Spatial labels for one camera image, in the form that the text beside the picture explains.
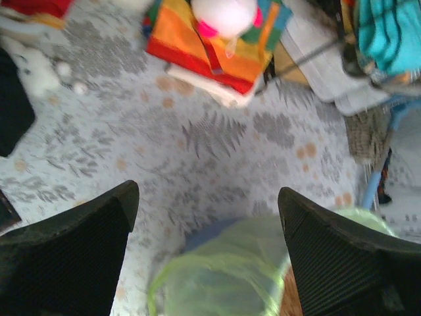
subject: turquoise towel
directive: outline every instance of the turquoise towel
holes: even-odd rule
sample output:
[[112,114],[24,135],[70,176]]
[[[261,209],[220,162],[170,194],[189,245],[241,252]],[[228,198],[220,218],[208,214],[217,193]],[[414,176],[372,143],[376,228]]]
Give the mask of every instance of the turquoise towel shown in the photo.
[[360,0],[359,25],[360,52],[380,70],[395,75],[421,68],[419,0]]

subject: floral tablecloth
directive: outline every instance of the floral tablecloth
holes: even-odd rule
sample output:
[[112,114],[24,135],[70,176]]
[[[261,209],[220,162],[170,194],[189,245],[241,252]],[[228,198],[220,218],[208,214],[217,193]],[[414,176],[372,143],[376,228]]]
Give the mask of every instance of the floral tablecloth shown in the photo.
[[68,28],[41,48],[68,61],[87,95],[62,87],[34,101],[37,122],[0,160],[0,187],[26,225],[127,180],[141,190],[112,315],[146,315],[147,283],[185,235],[217,219],[276,213],[290,186],[335,207],[361,176],[345,125],[310,91],[277,82],[247,109],[219,107],[167,77],[148,56],[141,17],[98,0],[76,2]]

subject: phone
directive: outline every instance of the phone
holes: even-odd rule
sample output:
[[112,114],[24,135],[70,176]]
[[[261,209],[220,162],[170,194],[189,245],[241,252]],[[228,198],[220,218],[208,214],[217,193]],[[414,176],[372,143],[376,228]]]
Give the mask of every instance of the phone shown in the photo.
[[16,209],[14,209],[3,191],[0,190],[0,232],[21,220]]

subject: pink plush foot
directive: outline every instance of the pink plush foot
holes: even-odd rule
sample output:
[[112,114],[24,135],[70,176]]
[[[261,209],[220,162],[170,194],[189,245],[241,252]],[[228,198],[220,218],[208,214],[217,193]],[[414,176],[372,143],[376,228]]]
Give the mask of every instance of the pink plush foot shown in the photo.
[[260,28],[263,24],[263,14],[260,8],[257,8],[256,19],[253,25],[257,28]]
[[213,38],[218,35],[218,31],[211,28],[208,24],[203,21],[197,22],[197,31],[204,38]]

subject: green plastic bag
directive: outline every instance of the green plastic bag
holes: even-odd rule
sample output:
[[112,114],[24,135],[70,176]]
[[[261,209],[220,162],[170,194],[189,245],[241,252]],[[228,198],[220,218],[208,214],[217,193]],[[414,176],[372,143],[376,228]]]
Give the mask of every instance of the green plastic bag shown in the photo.
[[276,316],[290,265],[279,215],[245,219],[173,259],[152,282],[164,289],[165,316]]

